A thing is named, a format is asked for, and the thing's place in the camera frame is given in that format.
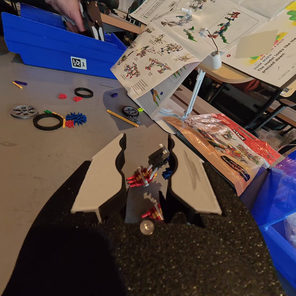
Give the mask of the clear plastic bags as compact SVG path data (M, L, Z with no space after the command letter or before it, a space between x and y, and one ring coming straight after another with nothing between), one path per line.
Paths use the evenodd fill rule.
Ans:
M277 193L280 209L285 214L284 230L286 240L296 248L296 156L295 151L289 154L275 168L282 172Z

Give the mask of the brown wooden bench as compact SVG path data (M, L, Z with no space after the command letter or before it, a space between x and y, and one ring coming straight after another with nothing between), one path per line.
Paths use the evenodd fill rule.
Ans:
M187 110L188 105L190 103L193 92L188 88L183 86L182 84L178 87L178 89L171 96L171 100L173 100L176 104L178 104L183 109ZM202 115L202 114L220 114L221 112L214 108L212 105L207 103L205 100L197 96L194 104L191 115Z

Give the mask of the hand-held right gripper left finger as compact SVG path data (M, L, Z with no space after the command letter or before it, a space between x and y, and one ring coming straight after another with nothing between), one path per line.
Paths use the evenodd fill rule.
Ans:
M71 213L96 214L102 223L127 203L127 189L122 168L125 164L126 134L121 133L95 154L72 205Z

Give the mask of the orange red toy package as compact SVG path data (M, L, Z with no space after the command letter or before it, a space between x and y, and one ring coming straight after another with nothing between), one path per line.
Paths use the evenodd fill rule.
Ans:
M164 120L177 129L198 152L235 187L240 196L261 168L283 156L224 114L204 114Z

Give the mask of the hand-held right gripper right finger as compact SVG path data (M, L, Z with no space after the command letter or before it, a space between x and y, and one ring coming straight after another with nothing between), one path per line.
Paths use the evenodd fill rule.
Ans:
M177 136L168 136L169 167L165 198L160 204L165 223L205 226L205 218L222 219L223 211L215 196L204 161Z

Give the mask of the long yellow toy rod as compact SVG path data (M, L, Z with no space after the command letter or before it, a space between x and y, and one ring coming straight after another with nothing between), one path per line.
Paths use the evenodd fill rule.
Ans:
M111 115L113 115L113 116L115 116L115 117L117 117L117 118L119 118L119 119L121 119L121 120L123 120L123 121L125 121L125 122L127 122L127 123L129 123L129 124L131 124L131 125L133 125L133 126L135 126L135 127L139 127L139 125L138 124L136 124L136 123L134 123L133 121L131 121L131 120L128 120L127 118L124 118L123 116L120 116L120 115L118 115L118 114L116 114L116 113L114 113L113 111L111 111L111 110L107 110L107 112L109 113L109 114L111 114Z

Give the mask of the small wheel with grey hub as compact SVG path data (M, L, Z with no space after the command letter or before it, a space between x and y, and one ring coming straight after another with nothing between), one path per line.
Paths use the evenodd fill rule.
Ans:
M122 113L128 118L137 118L139 116L139 111L131 106L125 106L122 108Z

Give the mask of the light wooden desk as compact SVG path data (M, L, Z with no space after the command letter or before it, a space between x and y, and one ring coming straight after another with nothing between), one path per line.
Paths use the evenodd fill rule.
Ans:
M120 29L123 29L126 31L130 31L135 34L140 34L142 32L141 27L139 27L135 24L132 24L131 22L128 22L128 21L126 21L122 18L119 18L119 17L115 17L112 15L106 15L106 14L101 13L101 19L102 19L102 22L105 24L109 24L114 27L117 27L117 28L120 28Z

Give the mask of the white desk stand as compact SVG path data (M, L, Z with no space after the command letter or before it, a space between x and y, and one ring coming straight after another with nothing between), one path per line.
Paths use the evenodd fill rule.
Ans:
M208 63L210 65L210 68L216 70L219 69L221 67L221 58L220 58L220 52L218 50L218 48L216 47L214 49L214 51L212 51L211 53L209 53L208 56L206 56L203 60L200 60L199 58L197 58L200 62L203 63Z

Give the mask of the large white instruction sheet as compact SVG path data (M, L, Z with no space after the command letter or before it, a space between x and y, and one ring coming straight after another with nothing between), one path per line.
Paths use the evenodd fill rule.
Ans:
M226 52L286 8L286 0L143 1L129 15L155 25L200 60Z

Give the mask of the blue bin with square tag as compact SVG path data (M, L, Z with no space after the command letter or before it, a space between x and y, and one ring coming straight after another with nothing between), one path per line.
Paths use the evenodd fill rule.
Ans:
M116 79L111 67L127 47L114 34L105 42L66 30L62 17L30 5L20 16L2 13L4 40L24 64Z

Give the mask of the blue storage bin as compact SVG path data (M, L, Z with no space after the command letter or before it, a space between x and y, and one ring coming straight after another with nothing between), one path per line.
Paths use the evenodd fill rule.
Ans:
M261 167L240 196L261 231L295 213L296 152L265 169Z
M284 220L261 227L272 262L287 295L295 295L296 250L287 239Z

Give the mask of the printed procedure sheet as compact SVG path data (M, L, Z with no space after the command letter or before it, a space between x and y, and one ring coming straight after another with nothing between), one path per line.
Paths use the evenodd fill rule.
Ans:
M295 1L293 1L255 31L255 33L267 33L277 30L274 45L269 53L236 58L236 47L234 47L222 56L222 62L276 87L285 85L296 72L295 9Z

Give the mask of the wooden table with black legs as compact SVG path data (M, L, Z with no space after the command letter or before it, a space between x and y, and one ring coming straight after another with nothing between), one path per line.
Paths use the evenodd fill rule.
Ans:
M212 70L209 67L205 66L204 64L200 63L195 68L198 73L201 73L201 71L205 72L206 75L211 77L213 80L217 81L220 84L220 87L218 90L214 93L214 95L209 99L208 103L211 104L213 101L216 100L217 95L226 87L226 84L232 84L232 83L244 83L248 82L250 80L253 80L253 77L250 77L246 75L245 73L238 71L234 69L233 67L230 67L229 65L226 65L225 63L222 63L222 66L217 70ZM243 121L240 117L235 115L234 113L231 113L229 111L226 112L226 115L230 117L233 121L236 119L237 123L240 124L244 129L247 129L250 131L253 135L256 135L256 131L260 129L261 127L264 127L266 123L263 124L262 121L258 121L261 116L267 112L268 117L265 118L265 120L271 120L271 115L274 114L274 117L279 114L275 113L275 110L272 112L270 111L271 105L281 96L282 91L284 90L283 87L276 87L271 84L267 84L267 86L275 89L274 94L262 105L256 113L252 117L248 117L248 120Z

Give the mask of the orange chair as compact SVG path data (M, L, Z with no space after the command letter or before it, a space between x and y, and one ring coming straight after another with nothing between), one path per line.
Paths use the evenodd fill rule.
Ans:
M244 83L232 83L231 85L241 91L253 91L261 84L260 80L253 79Z

